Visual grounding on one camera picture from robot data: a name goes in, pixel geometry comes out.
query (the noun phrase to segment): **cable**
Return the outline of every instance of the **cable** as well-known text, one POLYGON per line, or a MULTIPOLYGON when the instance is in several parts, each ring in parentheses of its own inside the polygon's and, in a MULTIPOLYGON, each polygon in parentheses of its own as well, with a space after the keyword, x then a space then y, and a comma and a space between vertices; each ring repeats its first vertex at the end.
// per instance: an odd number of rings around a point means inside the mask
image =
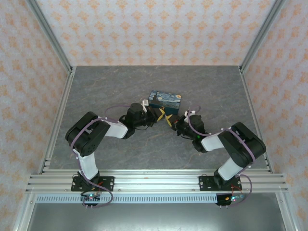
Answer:
POLYGON ((145 129, 139 129, 139 128, 135 128, 135 129, 140 130, 140 131, 144 131, 144 130, 147 130, 148 128, 149 128, 149 125, 145 129))
POLYGON ((87 197, 88 195, 85 195, 85 193, 87 193, 87 192, 91 192, 91 190, 82 192, 82 193, 80 194, 80 196, 87 197))
POLYGON ((192 140, 192 141, 193 141, 193 139, 191 139, 191 138, 183 137, 182 135, 181 135, 181 137, 182 137, 183 139, 187 139, 187 140, 192 140))
POLYGON ((248 180, 249 180, 249 183, 250 183, 250 191, 249 191, 249 194, 247 195, 247 197, 245 197, 242 201, 240 201, 239 203, 236 203, 236 204, 233 204, 233 205, 229 205, 228 207, 234 207, 234 206, 237 206, 239 205, 240 203, 244 202, 247 200, 247 198, 250 196, 251 192, 252 192, 252 182, 250 180, 250 178, 247 176, 247 175, 244 175, 244 174, 241 174, 241 176, 243 177, 246 177, 248 180))
MULTIPOLYGON (((199 109, 196 111, 196 113, 199 112, 199 111, 201 110, 201 106, 196 105, 195 107, 199 107, 199 109)), ((203 133, 197 131, 196 129, 194 129, 194 128, 192 127, 191 121, 190 121, 190 119, 189 119, 189 117, 191 116, 191 111, 192 111, 192 110, 189 109, 189 110, 188 110, 188 114, 187 114, 187 121, 188 121, 188 124, 189 124, 189 126, 191 127, 191 129, 192 129, 195 133, 197 133, 198 135, 200 135, 200 136, 210 136, 210 134, 203 134, 203 133)))
POLYGON ((243 191, 242 191, 239 187, 237 187, 237 186, 231 184, 231 188, 232 188, 232 196, 233 196, 233 194, 234 194, 234 188, 238 189, 238 190, 241 192, 241 194, 243 195, 243 191))
POLYGON ((119 118, 119 121, 121 122, 121 120, 125 117, 126 115, 122 115, 120 118, 119 118))
POLYGON ((109 118, 109 117, 107 116, 107 111, 108 111, 109 109, 111 109, 111 108, 116 108, 116 107, 130 107, 130 106, 128 106, 128 105, 114 105, 114 106, 108 107, 108 108, 105 110, 105 117, 107 118, 107 121, 113 122, 113 123, 117 123, 117 121, 118 121, 117 119, 109 118))
POLYGON ((98 205, 98 202, 100 201, 100 195, 84 195, 84 193, 87 193, 87 192, 83 192, 81 193, 81 196, 84 196, 83 200, 82 200, 82 204, 85 205, 85 207, 87 208, 89 205, 91 205, 91 208, 95 208, 97 205, 98 205), (91 202, 91 203, 87 203, 86 204, 86 200, 90 199, 90 200, 93 200, 93 199, 96 199, 98 198, 99 201, 97 201, 97 203, 93 203, 94 201, 88 201, 88 202, 91 202))
POLYGON ((78 176, 78 174, 76 173, 76 174, 72 175, 72 179, 74 179, 74 176, 78 176))
MULTIPOLYGON (((97 206, 94 206, 94 207, 92 206, 92 208, 99 208, 99 207, 103 207, 103 206, 106 206, 106 205, 110 204, 110 203, 112 202, 112 200, 114 199, 114 196, 113 196, 112 192, 111 192, 109 189, 107 189, 107 188, 105 188, 105 187, 103 187, 103 186, 100 186, 100 185, 98 185, 98 184, 95 184, 95 183, 91 182, 91 181, 85 176, 85 174, 83 173, 81 164, 80 164, 79 156, 78 156, 77 153, 74 152, 74 144, 75 144, 75 142, 77 141, 77 139, 81 136, 81 134, 82 134, 89 126, 91 126, 92 124, 94 124, 95 122, 100 121, 100 120, 105 121, 103 118, 97 118, 97 119, 94 119, 94 120, 92 120, 91 122, 89 122, 89 123, 88 123, 88 124, 76 135, 76 137, 73 139, 73 142, 71 143, 72 152, 73 152, 73 154, 76 156, 76 159, 78 160, 78 166, 79 166, 80 174, 83 176, 83 178, 86 180, 86 182, 88 182, 89 184, 91 184, 91 185, 93 185, 93 186, 95 186, 95 187, 97 187, 97 188, 100 188, 100 189, 103 189, 103 190, 109 192, 110 195, 111 195, 111 198, 110 198, 110 200, 109 200, 107 203, 101 204, 101 205, 97 205, 97 206)), ((84 207, 86 207, 86 208, 87 208, 88 206, 85 204, 85 200, 88 199, 88 198, 89 198, 89 197, 85 198, 85 199, 83 200, 83 202, 82 202, 82 205, 83 205, 84 207)))
MULTIPOLYGON (((103 183, 103 181, 102 181, 101 183, 99 183, 98 185, 102 185, 102 183, 103 183)), ((101 191, 101 189, 98 189, 98 191, 100 192, 100 191, 101 191)))
POLYGON ((251 158, 252 158, 252 164, 256 161, 255 156, 253 155, 252 151, 248 148, 248 146, 245 144, 245 142, 231 129, 229 128, 224 128, 223 131, 228 131, 230 132, 233 136, 235 136, 238 141, 244 146, 244 148, 248 151, 248 153, 250 154, 251 158))

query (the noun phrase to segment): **wall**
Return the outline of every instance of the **wall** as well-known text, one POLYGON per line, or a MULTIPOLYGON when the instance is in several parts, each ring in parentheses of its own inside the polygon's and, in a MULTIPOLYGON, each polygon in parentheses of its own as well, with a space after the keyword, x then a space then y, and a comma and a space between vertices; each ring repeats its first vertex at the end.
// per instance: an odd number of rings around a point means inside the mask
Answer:
POLYGON ((0 229, 42 160, 66 71, 25 0, 0 2, 0 229))
POLYGON ((72 65, 239 65, 275 0, 39 0, 72 65))
POLYGON ((308 227, 308 2, 289 0, 249 66, 260 129, 308 227))

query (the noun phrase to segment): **black bracket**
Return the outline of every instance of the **black bracket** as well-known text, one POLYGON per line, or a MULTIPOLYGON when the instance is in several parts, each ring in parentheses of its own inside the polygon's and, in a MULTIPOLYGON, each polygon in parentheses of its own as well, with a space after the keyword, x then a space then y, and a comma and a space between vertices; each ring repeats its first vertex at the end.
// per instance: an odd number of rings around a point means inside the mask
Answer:
MULTIPOLYGON (((98 184, 109 189, 111 192, 114 190, 115 185, 115 177, 99 177, 98 178, 98 184)), ((102 191, 102 189, 97 187, 89 187, 87 184, 85 184, 84 180, 80 176, 73 177, 72 192, 87 192, 87 191, 102 191)))
POLYGON ((240 177, 233 177, 228 184, 219 186, 214 182, 214 176, 199 176, 200 191, 232 191, 231 185, 237 186, 242 190, 242 183, 240 177))

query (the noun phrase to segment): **gray marble surface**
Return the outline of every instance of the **gray marble surface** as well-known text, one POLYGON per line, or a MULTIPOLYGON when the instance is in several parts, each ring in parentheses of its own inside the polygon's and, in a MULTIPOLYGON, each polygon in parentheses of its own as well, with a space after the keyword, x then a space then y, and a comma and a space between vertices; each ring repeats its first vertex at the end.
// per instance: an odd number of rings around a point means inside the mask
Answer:
MULTIPOLYGON (((179 114, 200 105, 207 132, 241 121, 256 128, 236 66, 78 66, 54 148, 51 169, 77 169, 66 132, 88 111, 104 116, 107 107, 147 99, 152 90, 182 96, 179 114)), ((127 108, 109 111, 119 118, 127 108)), ((218 168, 229 155, 224 149, 198 153, 190 140, 176 135, 165 120, 127 140, 105 137, 95 152, 100 169, 218 168)), ((265 168, 263 157, 252 166, 265 168)))

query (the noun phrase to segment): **starry night box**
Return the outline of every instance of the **starry night box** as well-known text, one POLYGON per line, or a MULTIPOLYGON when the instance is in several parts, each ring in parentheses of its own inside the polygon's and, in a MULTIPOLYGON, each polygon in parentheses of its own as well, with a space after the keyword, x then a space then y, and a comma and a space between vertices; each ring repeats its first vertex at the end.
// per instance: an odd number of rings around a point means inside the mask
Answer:
POLYGON ((180 108, 181 96, 153 90, 149 96, 149 105, 153 108, 163 107, 166 115, 177 115, 180 108))

